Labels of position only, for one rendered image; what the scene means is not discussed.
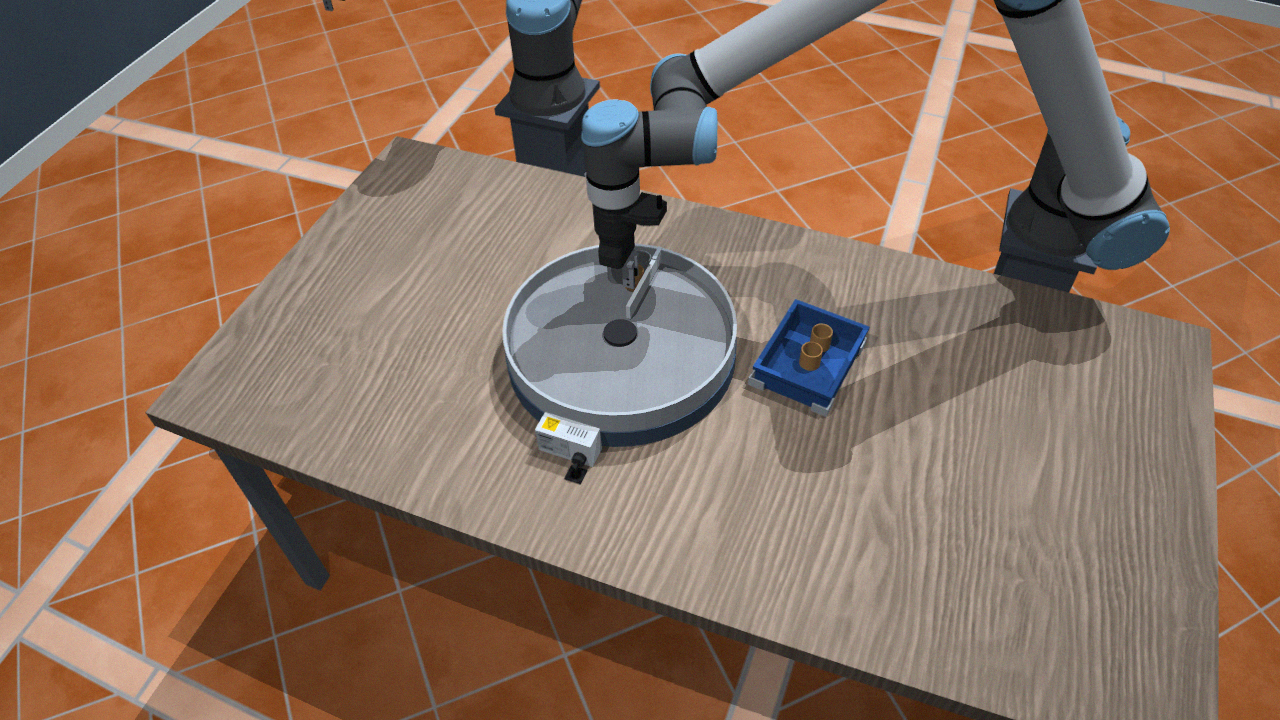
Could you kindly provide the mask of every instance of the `brown cup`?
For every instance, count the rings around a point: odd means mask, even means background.
[[[817,370],[822,365],[822,346],[817,342],[806,342],[800,346],[800,366],[805,370]]]
[[[826,352],[831,350],[831,325],[827,323],[818,323],[809,332],[809,341],[820,345],[822,351]]]

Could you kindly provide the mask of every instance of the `table leg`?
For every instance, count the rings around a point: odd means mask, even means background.
[[[325,569],[320,556],[307,542],[307,537],[302,534],[302,528],[289,514],[289,509],[284,506],[280,493],[275,492],[266,473],[257,465],[250,465],[223,452],[218,452],[218,457],[223,465],[227,465],[227,471],[236,479],[236,484],[257,511],[257,516],[266,524],[266,530],[275,538],[302,582],[315,589],[323,588],[325,580],[329,579],[329,570]]]

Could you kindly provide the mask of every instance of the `black circle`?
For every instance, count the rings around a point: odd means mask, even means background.
[[[604,325],[604,342],[612,345],[613,347],[631,345],[635,340],[636,324],[631,320],[609,320],[609,323]]]

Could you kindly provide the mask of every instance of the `circular metal tray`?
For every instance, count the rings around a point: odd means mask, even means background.
[[[657,250],[635,251],[648,259]],[[609,278],[595,247],[548,263],[516,291],[502,345],[530,413],[594,425],[605,445],[641,445],[692,425],[723,396],[737,343],[733,301],[694,260],[669,250],[658,258],[637,286],[636,340],[623,347],[605,342],[604,325],[627,318],[632,292]]]

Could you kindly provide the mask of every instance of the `control box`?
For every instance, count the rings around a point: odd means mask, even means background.
[[[599,428],[543,413],[538,420],[536,434],[539,450],[557,457],[572,460],[575,452],[581,452],[586,456],[586,466],[590,468],[600,456]]]

